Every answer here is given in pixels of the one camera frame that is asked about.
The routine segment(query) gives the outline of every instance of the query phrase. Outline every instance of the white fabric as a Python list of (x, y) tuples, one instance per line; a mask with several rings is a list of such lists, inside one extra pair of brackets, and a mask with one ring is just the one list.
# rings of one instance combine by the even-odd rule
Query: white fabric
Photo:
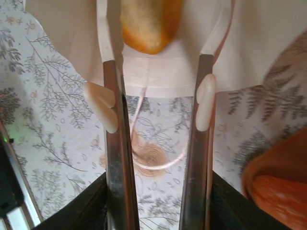
[[(95, 0), (27, 0), (26, 10), (55, 48), (88, 81), (102, 84)], [(178, 39), (158, 55), (123, 50), (127, 95), (170, 98), (194, 94), (198, 55), (212, 31), (222, 0), (185, 1)], [(307, 28), (307, 1), (237, 0), (223, 49), (213, 67), (218, 92), (259, 85), (278, 55)]]

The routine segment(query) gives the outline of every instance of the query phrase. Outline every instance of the orange object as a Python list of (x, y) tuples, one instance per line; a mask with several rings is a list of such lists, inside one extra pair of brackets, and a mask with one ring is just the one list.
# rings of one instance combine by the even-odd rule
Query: orange object
[(307, 230), (307, 184), (257, 176), (250, 193), (255, 204), (293, 230)]
[(182, 0), (122, 0), (124, 42), (145, 53), (161, 52), (176, 36)]

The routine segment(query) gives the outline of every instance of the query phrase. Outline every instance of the floral wallpaper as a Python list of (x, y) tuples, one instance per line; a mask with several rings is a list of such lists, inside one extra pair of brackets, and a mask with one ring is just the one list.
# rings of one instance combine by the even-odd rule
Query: floral wallpaper
[[(0, 0), (0, 119), (44, 218), (105, 171), (103, 127), (84, 100), (85, 80), (53, 47), (22, 0)], [(277, 60), (263, 85), (217, 95), (214, 170), (241, 191), (251, 159), (307, 125), (307, 32)], [(137, 97), (128, 96), (129, 116)], [(160, 165), (182, 151), (192, 98), (146, 98), (132, 137), (135, 161)], [(143, 230), (178, 228), (185, 160), (135, 165)]]

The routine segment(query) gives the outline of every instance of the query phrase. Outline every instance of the white plastic clip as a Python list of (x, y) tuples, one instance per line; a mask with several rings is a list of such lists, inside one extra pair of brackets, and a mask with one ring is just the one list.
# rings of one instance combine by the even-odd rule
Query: white plastic clip
[(118, 129), (118, 118), (111, 109), (116, 103), (114, 92), (101, 85), (88, 82), (83, 86), (83, 94), (106, 131), (115, 133)]
[(211, 115), (216, 94), (216, 77), (208, 74), (200, 83), (196, 92), (196, 101), (199, 104), (196, 112), (196, 128), (200, 131), (209, 129)]

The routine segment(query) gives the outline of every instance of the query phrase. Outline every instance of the metal rod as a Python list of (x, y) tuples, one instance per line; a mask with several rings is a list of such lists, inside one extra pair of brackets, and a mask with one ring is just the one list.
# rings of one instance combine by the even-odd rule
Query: metal rod
[(210, 229), (210, 204), (211, 204), (210, 198), (211, 198), (211, 190), (213, 183), (213, 138), (214, 138), (214, 127), (215, 127), (215, 110), (216, 110), (216, 98), (214, 99), (211, 122), (209, 127), (205, 230)]
[(208, 152), (210, 147), (210, 129), (200, 132), (196, 128), (197, 89), (204, 77), (212, 73), (213, 55), (200, 55), (195, 85), (194, 106), (190, 128), (190, 144), (187, 157), (185, 181), (182, 194), (179, 229), (205, 228), (207, 207)]
[[(9, 134), (7, 133), (2, 122), (0, 122), (0, 138), (0, 141), (3, 141), (3, 139), (10, 139)], [(6, 153), (14, 170), (14, 174), (16, 176), (18, 184), (24, 195), (24, 204), (22, 204), (21, 210), (25, 214), (29, 228), (33, 228), (43, 222), (43, 217), (34, 199), (34, 195), (30, 189), (30, 185), (24, 176), (20, 164), (18, 163), (18, 159), (16, 157), (16, 153), (12, 145), (9, 142), (5, 141), (3, 142), (3, 145), (6, 149)]]
[(133, 171), (129, 121), (125, 95), (120, 89), (122, 76), (117, 75), (115, 61), (103, 63), (104, 86), (116, 95), (113, 110), (118, 116), (116, 133), (105, 135), (106, 181), (108, 186), (108, 229), (140, 229)]
[(12, 230), (12, 227), (11, 227), (10, 222), (9, 222), (7, 217), (4, 217), (2, 219), (2, 223), (3, 223), (4, 227), (5, 227), (5, 230)]

